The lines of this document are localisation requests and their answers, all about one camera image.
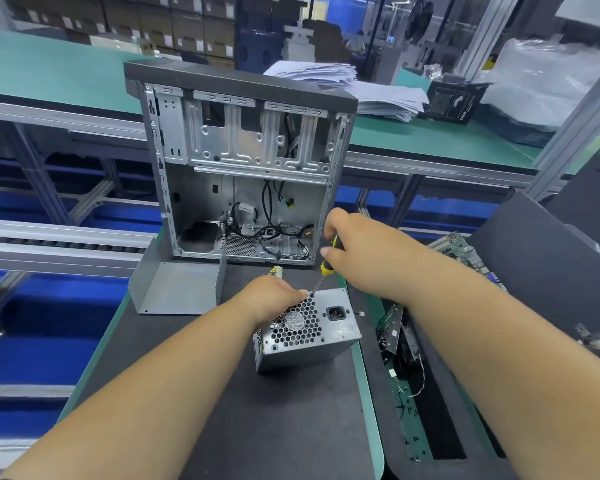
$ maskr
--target black mat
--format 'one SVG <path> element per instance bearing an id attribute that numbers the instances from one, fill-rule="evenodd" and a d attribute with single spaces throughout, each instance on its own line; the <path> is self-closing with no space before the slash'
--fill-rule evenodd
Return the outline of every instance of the black mat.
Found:
<path id="1" fill-rule="evenodd" d="M 269 268 L 229 265 L 223 301 Z M 311 289 L 319 277 L 305 269 L 284 273 L 296 288 Z M 330 276 L 322 288 L 337 286 Z M 137 315 L 129 303 L 78 404 L 195 318 Z M 261 376 L 249 343 L 181 478 L 373 479 L 351 353 Z"/>

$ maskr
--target person's left hand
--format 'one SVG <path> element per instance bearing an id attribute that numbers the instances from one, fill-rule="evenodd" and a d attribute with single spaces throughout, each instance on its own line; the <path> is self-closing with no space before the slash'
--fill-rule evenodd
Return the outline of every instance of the person's left hand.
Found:
<path id="1" fill-rule="evenodd" d="M 273 275 L 254 279 L 235 295 L 231 301 L 252 318 L 254 327 L 271 322 L 289 306 L 304 300 L 307 290 L 294 290 L 288 282 Z"/>

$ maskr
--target yellow and black screwdriver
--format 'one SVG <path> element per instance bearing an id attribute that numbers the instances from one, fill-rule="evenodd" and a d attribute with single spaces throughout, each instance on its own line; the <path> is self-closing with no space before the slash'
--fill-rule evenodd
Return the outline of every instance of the yellow and black screwdriver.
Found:
<path id="1" fill-rule="evenodd" d="M 344 246 L 342 245 L 342 241 L 340 239 L 338 239 L 338 235 L 337 234 L 333 238 L 332 247 L 334 247 L 336 249 L 344 250 Z M 333 274 L 333 267 L 327 261 L 322 261 L 322 264 L 320 265 L 320 271 L 322 272 L 322 276 L 318 280 L 318 283 L 316 284 L 316 286 L 313 289 L 313 291 L 311 291 L 311 293 L 309 293 L 309 296 L 311 296 L 311 297 L 313 297 L 313 295 L 315 295 L 315 292 L 318 291 L 318 288 L 320 288 L 320 285 L 322 284 L 322 281 L 324 280 L 325 276 Z"/>

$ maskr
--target hand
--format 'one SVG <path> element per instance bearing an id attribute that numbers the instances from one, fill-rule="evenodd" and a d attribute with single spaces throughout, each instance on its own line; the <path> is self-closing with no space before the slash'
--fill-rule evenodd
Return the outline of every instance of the hand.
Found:
<path id="1" fill-rule="evenodd" d="M 231 301 L 248 312 L 254 320 L 254 327 L 259 328 L 275 320 L 289 306 L 300 303 L 308 293 L 307 290 L 294 290 L 288 282 L 266 275 L 254 279 Z"/>
<path id="2" fill-rule="evenodd" d="M 403 303 L 404 277 L 429 250 L 398 229 L 338 208 L 327 216 L 324 236 L 332 240 L 336 232 L 345 250 L 321 249 L 328 263 L 356 288 Z"/>

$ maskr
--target person's left arm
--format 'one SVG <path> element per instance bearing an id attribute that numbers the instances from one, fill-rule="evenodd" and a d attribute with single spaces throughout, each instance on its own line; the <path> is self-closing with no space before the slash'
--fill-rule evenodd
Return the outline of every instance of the person's left arm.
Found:
<path id="1" fill-rule="evenodd" d="M 250 282 L 91 396 L 0 478 L 177 479 L 248 339 L 304 298 L 274 276 Z"/>

